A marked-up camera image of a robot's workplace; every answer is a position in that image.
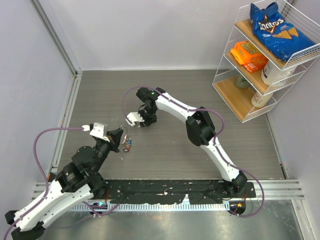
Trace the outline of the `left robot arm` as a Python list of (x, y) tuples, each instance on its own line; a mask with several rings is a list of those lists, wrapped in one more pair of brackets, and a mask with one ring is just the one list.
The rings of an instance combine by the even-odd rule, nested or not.
[(5, 214), (10, 226), (4, 239), (11, 235), (14, 240), (37, 240), (75, 205), (107, 194), (108, 184), (99, 170), (110, 152), (120, 151), (124, 130), (119, 127), (108, 131), (106, 125), (98, 123), (84, 125), (80, 130), (89, 132), (95, 146), (80, 147), (52, 182), (44, 180), (43, 193), (22, 209)]

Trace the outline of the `large metal keyring with keys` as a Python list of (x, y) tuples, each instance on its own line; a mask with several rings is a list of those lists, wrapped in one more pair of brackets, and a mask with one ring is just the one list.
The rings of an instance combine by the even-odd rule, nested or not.
[(128, 128), (126, 126), (121, 125), (120, 128), (123, 130), (122, 150), (124, 153), (128, 153), (132, 147), (132, 138), (128, 135)]

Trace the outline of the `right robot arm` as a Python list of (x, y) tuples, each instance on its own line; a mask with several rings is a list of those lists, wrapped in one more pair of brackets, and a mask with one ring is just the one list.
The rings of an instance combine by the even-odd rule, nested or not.
[(238, 197), (244, 192), (248, 179), (242, 170), (233, 166), (234, 163), (222, 148), (208, 110), (203, 106), (189, 106), (159, 87), (155, 90), (141, 87), (136, 96), (143, 102), (143, 109), (138, 110), (134, 123), (140, 123), (142, 127), (156, 123), (158, 110), (181, 120), (185, 123), (189, 141), (203, 149), (218, 168), (225, 191), (232, 197)]

